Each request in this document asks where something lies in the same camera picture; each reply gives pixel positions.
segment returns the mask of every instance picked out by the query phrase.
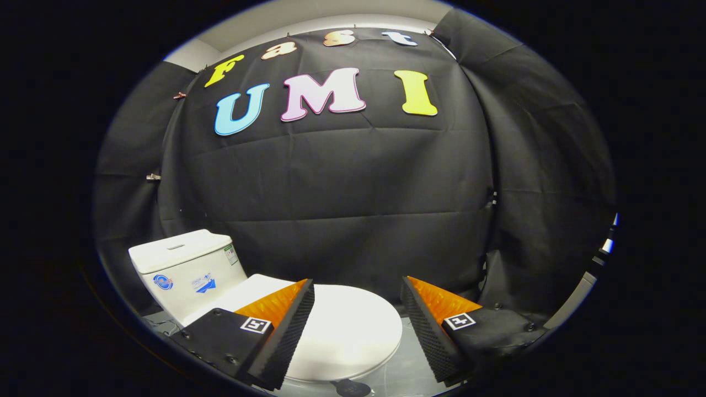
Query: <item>toilet lid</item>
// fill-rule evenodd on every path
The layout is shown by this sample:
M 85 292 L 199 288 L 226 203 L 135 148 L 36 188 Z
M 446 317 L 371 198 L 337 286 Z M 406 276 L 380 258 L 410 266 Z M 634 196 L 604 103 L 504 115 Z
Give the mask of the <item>toilet lid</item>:
M 254 274 L 214 307 L 235 311 L 291 284 Z M 402 319 L 388 301 L 346 285 L 314 284 L 314 296 L 287 378 L 297 381 L 356 378 L 379 368 L 395 354 L 402 339 Z

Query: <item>toilet tank lid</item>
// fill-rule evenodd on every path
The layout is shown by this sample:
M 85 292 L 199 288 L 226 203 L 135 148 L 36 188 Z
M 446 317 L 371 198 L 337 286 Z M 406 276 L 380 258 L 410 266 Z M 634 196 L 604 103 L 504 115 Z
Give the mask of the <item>toilet tank lid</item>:
M 231 243 L 230 236 L 202 229 L 138 245 L 128 249 L 128 253 L 135 270 L 149 274 L 210 254 Z

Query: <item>label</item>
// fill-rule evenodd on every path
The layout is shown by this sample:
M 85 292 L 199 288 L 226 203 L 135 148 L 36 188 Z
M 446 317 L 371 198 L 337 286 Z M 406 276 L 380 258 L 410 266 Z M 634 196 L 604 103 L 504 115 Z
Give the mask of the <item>label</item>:
M 446 321 L 446 323 L 454 331 L 456 331 L 457 329 L 465 328 L 467 326 L 471 326 L 476 323 L 476 321 L 466 313 L 461 313 L 457 316 L 449 317 L 447 319 L 444 319 L 444 321 Z
M 240 326 L 240 329 L 254 333 L 265 333 L 265 331 L 267 331 L 267 327 L 269 327 L 271 323 L 271 321 L 248 317 L 243 325 Z
M 229 245 L 228 247 L 225 247 L 223 251 L 225 251 L 225 256 L 227 256 L 228 261 L 230 261 L 230 266 L 233 266 L 233 264 L 238 261 L 238 257 L 235 256 L 235 249 L 233 249 L 233 244 Z
M 206 291 L 216 288 L 216 280 L 211 277 L 211 273 L 199 277 L 194 281 L 191 281 L 191 287 L 201 294 L 205 294 Z
M 157 284 L 159 288 L 162 288 L 163 290 L 171 290 L 172 287 L 174 286 L 174 283 L 172 282 L 171 278 L 168 278 L 167 276 L 163 274 L 157 274 L 152 281 Z

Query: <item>black cloth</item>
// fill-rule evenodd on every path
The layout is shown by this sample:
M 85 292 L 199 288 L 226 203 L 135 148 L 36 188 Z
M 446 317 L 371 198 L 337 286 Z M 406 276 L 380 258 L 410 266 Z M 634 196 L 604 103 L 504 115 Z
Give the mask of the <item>black cloth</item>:
M 411 275 L 484 305 L 553 314 L 615 213 L 606 144 L 584 101 L 539 55 L 463 11 L 433 34 L 456 59 L 427 35 L 402 32 L 418 43 L 404 46 L 376 28 L 324 46 L 334 30 L 267 42 L 196 76 L 162 62 L 141 83 L 97 172 L 96 233 L 119 287 L 148 305 L 127 249 L 205 228 L 233 239 L 248 275 L 352 285 L 398 308 L 400 279 Z M 287 41 L 297 50 L 260 58 Z M 240 54 L 204 87 L 214 66 Z M 320 114 L 280 120 L 285 79 L 322 84 L 346 67 L 359 69 L 365 109 L 332 113 L 329 99 Z M 396 70 L 428 76 L 436 116 L 402 110 Z M 255 122 L 217 135 L 216 103 L 240 93 L 238 119 L 246 91 L 263 83 Z M 187 97 L 172 99 L 179 91 Z M 146 181 L 151 172 L 161 182 Z

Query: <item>toilet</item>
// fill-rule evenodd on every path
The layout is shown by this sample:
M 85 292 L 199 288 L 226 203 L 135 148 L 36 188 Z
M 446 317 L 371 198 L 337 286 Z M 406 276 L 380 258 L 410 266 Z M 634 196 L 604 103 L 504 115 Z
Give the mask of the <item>toilet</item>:
M 235 312 L 295 282 L 248 277 L 231 238 L 208 230 L 138 245 L 129 254 L 150 294 L 181 327 L 216 307 Z M 357 379 L 395 354 L 402 322 L 389 302 L 346 285 L 314 284 L 314 294 L 286 378 L 317 383 Z

